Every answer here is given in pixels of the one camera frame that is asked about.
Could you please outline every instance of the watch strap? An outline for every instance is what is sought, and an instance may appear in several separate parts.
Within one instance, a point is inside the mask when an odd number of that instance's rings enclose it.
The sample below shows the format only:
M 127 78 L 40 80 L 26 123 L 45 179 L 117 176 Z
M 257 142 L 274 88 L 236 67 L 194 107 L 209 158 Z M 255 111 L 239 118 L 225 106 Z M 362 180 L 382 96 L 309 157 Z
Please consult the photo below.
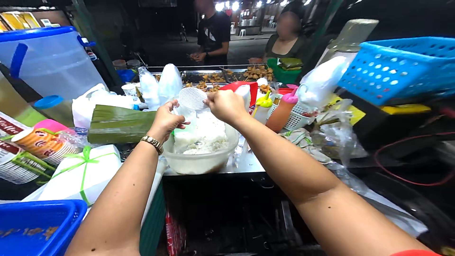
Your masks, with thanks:
M 156 139 L 154 139 L 148 135 L 145 135 L 144 137 L 141 138 L 141 141 L 145 141 L 145 142 L 151 144 L 153 147 L 155 147 L 155 149 L 158 152 L 158 155 L 161 155 L 163 153 L 163 145 L 161 145 L 161 143 L 159 141 L 157 141 Z

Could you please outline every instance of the pink cup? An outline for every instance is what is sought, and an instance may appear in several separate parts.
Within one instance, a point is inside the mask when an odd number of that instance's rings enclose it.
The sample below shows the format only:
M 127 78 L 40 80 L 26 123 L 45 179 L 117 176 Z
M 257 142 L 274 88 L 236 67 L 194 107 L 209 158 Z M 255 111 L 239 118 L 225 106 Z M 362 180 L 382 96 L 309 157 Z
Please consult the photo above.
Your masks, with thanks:
M 37 124 L 35 124 L 34 128 L 35 129 L 45 128 L 53 133 L 68 129 L 68 127 L 66 127 L 65 125 L 52 119 L 45 119 L 43 121 L 40 121 Z

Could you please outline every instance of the electrical cable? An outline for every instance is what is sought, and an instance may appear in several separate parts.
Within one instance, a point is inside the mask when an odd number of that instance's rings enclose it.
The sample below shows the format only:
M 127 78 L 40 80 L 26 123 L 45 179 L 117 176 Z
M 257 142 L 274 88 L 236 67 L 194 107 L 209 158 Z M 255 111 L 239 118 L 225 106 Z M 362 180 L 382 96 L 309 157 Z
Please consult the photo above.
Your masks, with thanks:
M 376 164 L 386 173 L 394 176 L 395 178 L 397 179 L 400 179 L 402 181 L 405 181 L 405 182 L 408 182 L 408 183 L 411 183 L 411 184 L 414 184 L 414 185 L 419 185 L 419 186 L 438 186 L 438 185 L 442 185 L 444 183 L 446 183 L 447 181 L 449 181 L 451 178 L 453 178 L 455 176 L 455 170 L 451 171 L 445 178 L 443 178 L 441 181 L 438 181 L 438 182 L 434 182 L 434 183 L 429 183 L 429 184 L 425 184 L 425 183 L 417 183 L 417 182 L 413 182 L 413 181 L 410 181 L 410 180 L 407 180 L 405 178 L 402 178 L 392 172 L 390 172 L 389 170 L 387 170 L 382 164 L 381 162 L 379 161 L 378 159 L 378 156 L 379 156 L 379 153 L 390 147 L 390 146 L 393 146 L 393 145 L 396 145 L 396 144 L 399 144 L 401 142 L 404 142 L 404 141 L 408 141 L 408 140 L 411 140 L 411 139 L 415 139 L 415 138 L 424 138 L 424 137 L 430 137 L 430 136 L 437 136 L 437 135 L 451 135 L 451 134 L 455 134 L 455 132 L 446 132 L 446 133 L 435 133 L 435 134 L 425 134 L 425 135 L 418 135 L 418 136 L 413 136 L 413 137 L 409 137 L 409 138 L 404 138 L 404 139 L 401 139 L 401 140 L 398 140 L 398 141 L 395 141 L 393 143 L 390 143 L 390 144 L 387 144 L 383 147 L 381 147 L 380 149 L 378 149 L 375 153 L 374 153 L 374 160 L 376 162 Z

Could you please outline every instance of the orange squeeze bottle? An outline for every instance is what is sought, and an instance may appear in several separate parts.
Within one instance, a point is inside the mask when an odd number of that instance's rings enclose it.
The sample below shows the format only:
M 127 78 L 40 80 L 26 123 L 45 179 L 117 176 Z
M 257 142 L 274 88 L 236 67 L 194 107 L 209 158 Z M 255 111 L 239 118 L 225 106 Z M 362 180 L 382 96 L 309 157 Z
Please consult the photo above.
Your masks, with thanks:
M 295 95 L 298 86 L 293 84 L 287 85 L 289 88 L 294 89 L 291 93 L 285 94 L 278 104 L 278 107 L 273 111 L 272 115 L 268 118 L 265 126 L 269 127 L 272 131 L 279 133 L 284 125 L 288 122 L 289 115 L 292 108 L 297 104 L 298 97 Z

